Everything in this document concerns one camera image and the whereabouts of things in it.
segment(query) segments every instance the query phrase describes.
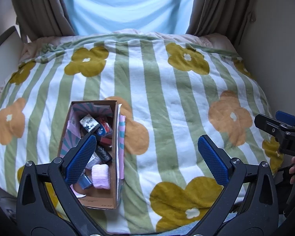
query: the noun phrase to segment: blue object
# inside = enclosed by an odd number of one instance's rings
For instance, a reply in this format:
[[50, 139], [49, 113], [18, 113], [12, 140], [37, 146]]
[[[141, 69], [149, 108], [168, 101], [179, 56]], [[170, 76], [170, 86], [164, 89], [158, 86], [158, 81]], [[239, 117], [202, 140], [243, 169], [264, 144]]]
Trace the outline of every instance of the blue object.
[[77, 35], [131, 28], [185, 34], [193, 0], [64, 0]]
[[203, 136], [199, 137], [198, 150], [216, 182], [226, 186], [229, 182], [227, 167]]
[[292, 127], [295, 127], [295, 116], [288, 114], [286, 112], [277, 111], [275, 118], [281, 122], [284, 122]]
[[80, 187], [82, 189], [87, 189], [87, 188], [89, 188], [90, 186], [93, 185], [92, 181], [85, 174], [83, 174], [82, 176], [80, 176], [80, 178], [78, 180], [78, 184], [80, 185]]
[[96, 149], [96, 145], [96, 137], [94, 135], [90, 135], [75, 157], [71, 160], [66, 169], [65, 182], [68, 185], [75, 184], [79, 180], [85, 166]]

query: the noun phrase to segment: brown curtain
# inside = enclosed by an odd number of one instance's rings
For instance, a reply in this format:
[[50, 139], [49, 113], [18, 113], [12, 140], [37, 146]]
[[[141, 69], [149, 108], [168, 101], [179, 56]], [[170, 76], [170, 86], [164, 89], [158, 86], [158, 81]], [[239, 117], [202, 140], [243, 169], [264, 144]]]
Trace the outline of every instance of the brown curtain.
[[12, 0], [17, 20], [34, 41], [45, 36], [75, 35], [63, 0]]
[[194, 0], [187, 34], [219, 33], [237, 47], [249, 23], [255, 0]]

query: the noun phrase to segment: human hand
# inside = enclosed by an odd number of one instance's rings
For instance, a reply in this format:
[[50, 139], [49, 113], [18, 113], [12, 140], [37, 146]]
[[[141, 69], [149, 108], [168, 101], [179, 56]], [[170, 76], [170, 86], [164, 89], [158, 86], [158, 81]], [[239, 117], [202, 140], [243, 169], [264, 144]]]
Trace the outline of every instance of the human hand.
[[[293, 157], [291, 159], [291, 162], [294, 164], [294, 166], [292, 166], [290, 169], [289, 169], [289, 173], [290, 174], [294, 174], [295, 173], [295, 157]], [[295, 175], [293, 175], [290, 179], [290, 184], [294, 184], [295, 183]]]

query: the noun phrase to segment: blue gripper pad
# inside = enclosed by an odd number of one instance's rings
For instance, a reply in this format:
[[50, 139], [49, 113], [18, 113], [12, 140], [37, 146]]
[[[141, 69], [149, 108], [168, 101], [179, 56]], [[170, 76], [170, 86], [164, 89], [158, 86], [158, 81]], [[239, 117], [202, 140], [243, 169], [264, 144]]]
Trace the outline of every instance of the blue gripper pad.
[[199, 137], [198, 150], [216, 182], [225, 187], [229, 182], [227, 167], [203, 136]]
[[281, 122], [284, 122], [292, 127], [295, 127], [295, 116], [288, 114], [286, 112], [277, 111], [275, 118]]
[[66, 178], [64, 179], [68, 185], [75, 184], [79, 180], [85, 166], [96, 149], [96, 144], [96, 137], [93, 135], [89, 136], [71, 160], [66, 168]]

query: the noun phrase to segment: bedsheet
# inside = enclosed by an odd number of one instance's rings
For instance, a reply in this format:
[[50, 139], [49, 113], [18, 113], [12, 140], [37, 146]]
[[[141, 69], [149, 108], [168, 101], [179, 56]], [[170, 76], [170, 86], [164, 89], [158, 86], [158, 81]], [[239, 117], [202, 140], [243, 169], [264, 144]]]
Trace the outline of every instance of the bedsheet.
[[275, 140], [253, 124], [258, 113], [270, 116], [269, 105], [238, 54], [154, 36], [99, 35], [45, 45], [4, 87], [0, 187], [16, 196], [27, 160], [57, 156], [70, 102], [97, 99], [118, 100], [127, 125], [122, 201], [116, 210], [87, 209], [109, 233], [163, 232], [205, 215], [222, 188], [197, 151], [203, 134], [245, 163], [266, 160], [275, 172], [283, 160]]

